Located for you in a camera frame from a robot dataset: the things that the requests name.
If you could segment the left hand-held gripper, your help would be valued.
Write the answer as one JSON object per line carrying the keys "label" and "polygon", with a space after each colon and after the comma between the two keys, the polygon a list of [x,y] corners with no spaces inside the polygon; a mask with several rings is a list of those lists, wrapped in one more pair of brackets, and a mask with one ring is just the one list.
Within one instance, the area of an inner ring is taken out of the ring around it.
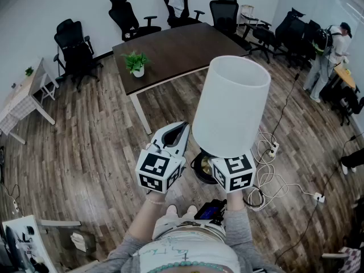
{"label": "left hand-held gripper", "polygon": [[190,124],[186,121],[172,123],[159,129],[152,143],[140,152],[135,173],[142,188],[167,193],[181,176],[186,163]]}

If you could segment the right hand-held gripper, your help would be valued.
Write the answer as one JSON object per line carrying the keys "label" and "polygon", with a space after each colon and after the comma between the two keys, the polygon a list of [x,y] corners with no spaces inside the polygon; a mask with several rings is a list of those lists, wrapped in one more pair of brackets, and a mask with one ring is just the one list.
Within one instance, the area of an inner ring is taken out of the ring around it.
{"label": "right hand-held gripper", "polygon": [[251,151],[236,158],[211,158],[208,163],[213,178],[226,193],[253,186],[256,166]]}

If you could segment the white table lamp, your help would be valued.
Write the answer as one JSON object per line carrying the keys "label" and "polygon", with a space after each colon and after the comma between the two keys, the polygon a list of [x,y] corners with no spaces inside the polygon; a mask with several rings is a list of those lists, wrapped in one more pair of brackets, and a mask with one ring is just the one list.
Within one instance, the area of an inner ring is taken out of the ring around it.
{"label": "white table lamp", "polygon": [[211,158],[236,158],[250,151],[270,82],[265,68],[244,57],[219,56],[210,62],[192,134]]}

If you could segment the person's left forearm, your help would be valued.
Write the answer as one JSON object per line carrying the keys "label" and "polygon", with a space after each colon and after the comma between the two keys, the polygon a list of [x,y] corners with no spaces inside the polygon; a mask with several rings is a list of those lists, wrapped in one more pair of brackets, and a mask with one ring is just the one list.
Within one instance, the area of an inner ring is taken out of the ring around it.
{"label": "person's left forearm", "polygon": [[151,191],[146,196],[145,202],[131,223],[126,235],[143,242],[152,240],[156,222],[165,203],[165,194]]}

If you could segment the person's right forearm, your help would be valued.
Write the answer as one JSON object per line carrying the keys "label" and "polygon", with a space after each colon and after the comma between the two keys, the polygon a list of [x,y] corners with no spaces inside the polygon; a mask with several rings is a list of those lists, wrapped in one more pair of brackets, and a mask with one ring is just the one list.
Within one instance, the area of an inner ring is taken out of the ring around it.
{"label": "person's right forearm", "polygon": [[226,244],[235,250],[251,250],[253,236],[242,191],[227,194]]}

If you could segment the dark brown conference table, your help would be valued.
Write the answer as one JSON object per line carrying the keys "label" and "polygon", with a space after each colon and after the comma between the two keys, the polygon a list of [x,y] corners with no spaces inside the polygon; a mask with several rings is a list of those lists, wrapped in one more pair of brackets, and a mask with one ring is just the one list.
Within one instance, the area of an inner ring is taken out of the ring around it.
{"label": "dark brown conference table", "polygon": [[[126,68],[125,56],[144,53],[150,60],[144,75]],[[152,131],[138,94],[176,78],[207,69],[217,56],[246,56],[248,51],[207,23],[171,28],[115,45],[113,55],[121,82],[147,134]]]}

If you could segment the black waist device blue screen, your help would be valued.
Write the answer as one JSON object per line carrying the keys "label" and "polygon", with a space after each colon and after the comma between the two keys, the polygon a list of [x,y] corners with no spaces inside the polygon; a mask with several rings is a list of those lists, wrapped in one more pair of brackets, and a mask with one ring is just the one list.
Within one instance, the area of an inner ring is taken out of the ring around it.
{"label": "black waist device blue screen", "polygon": [[227,200],[214,199],[205,203],[195,214],[195,220],[208,220],[211,224],[221,225],[224,218]]}

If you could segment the green plant in white pot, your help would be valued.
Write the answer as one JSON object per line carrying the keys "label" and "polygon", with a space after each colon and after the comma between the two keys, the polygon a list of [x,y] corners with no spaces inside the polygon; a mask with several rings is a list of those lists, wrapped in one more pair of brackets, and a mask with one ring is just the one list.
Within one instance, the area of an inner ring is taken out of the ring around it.
{"label": "green plant in white pot", "polygon": [[150,62],[143,52],[137,54],[133,51],[129,54],[122,54],[122,57],[125,60],[126,69],[136,78],[144,75],[144,66]]}

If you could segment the person's clothed torso and legs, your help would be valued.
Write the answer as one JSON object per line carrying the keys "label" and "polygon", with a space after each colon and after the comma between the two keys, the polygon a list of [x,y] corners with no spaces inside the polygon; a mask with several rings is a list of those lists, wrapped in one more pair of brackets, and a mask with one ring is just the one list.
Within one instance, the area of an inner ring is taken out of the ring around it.
{"label": "person's clothed torso and legs", "polygon": [[224,241],[201,232],[169,231],[158,240],[144,244],[133,237],[125,240],[100,265],[102,273],[161,273],[171,268],[203,267],[218,272],[285,273],[267,263],[255,248],[235,250]]}

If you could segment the white cross-braced stool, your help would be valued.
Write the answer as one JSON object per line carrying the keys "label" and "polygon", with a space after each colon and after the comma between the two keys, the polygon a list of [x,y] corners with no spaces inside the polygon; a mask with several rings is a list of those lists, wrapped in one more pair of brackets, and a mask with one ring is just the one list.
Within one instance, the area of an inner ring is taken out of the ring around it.
{"label": "white cross-braced stool", "polygon": [[32,93],[42,105],[46,98],[55,100],[55,93],[58,87],[56,80],[51,79],[47,73],[44,73],[35,79]]}

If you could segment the light wooden round table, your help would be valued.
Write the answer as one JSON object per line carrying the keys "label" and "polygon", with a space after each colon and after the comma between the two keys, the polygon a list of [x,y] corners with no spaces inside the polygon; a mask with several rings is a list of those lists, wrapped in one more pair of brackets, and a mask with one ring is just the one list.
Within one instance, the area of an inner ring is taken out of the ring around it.
{"label": "light wooden round table", "polygon": [[334,67],[334,72],[334,82],[336,82],[340,78],[349,87],[351,87],[353,90],[356,90],[356,84],[351,76],[351,72],[347,68],[345,68],[343,64],[337,64]]}

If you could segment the checked cloth seat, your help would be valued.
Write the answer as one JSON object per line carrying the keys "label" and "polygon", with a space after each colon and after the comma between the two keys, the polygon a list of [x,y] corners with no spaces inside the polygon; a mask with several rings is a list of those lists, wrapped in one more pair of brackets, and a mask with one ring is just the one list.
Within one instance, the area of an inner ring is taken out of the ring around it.
{"label": "checked cloth seat", "polygon": [[323,253],[320,260],[325,273],[359,273],[364,250],[342,247],[337,253]]}

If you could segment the black eared-headrest office chair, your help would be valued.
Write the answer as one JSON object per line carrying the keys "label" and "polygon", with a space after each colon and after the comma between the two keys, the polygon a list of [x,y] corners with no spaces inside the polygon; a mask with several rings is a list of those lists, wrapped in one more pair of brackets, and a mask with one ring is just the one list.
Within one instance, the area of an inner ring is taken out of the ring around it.
{"label": "black eared-headrest office chair", "polygon": [[292,62],[297,63],[298,59],[301,59],[304,52],[303,37],[306,23],[300,19],[303,16],[304,14],[292,8],[275,30],[274,57],[285,56],[289,68]]}

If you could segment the light wooden side table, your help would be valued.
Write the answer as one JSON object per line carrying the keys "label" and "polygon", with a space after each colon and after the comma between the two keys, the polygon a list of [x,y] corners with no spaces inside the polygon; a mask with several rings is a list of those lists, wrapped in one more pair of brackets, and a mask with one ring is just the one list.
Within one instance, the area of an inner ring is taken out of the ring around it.
{"label": "light wooden side table", "polygon": [[38,111],[50,124],[55,124],[55,120],[45,111],[32,91],[38,76],[47,73],[51,79],[56,80],[56,77],[44,58],[37,59],[31,67],[34,69],[32,75],[25,76],[20,84],[12,89],[0,108],[0,132],[12,136],[21,144],[26,144],[26,141],[13,133],[12,129],[34,110]]}

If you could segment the white cluttered worktable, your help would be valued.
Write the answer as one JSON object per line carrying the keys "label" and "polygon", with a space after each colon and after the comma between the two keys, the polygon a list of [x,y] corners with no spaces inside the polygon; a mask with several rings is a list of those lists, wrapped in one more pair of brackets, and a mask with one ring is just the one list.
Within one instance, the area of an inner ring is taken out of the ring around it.
{"label": "white cluttered worktable", "polygon": [[26,273],[34,270],[31,259],[35,262],[40,261],[40,264],[43,264],[49,273],[57,273],[33,215],[2,222],[2,226],[9,248],[14,248],[14,253]]}

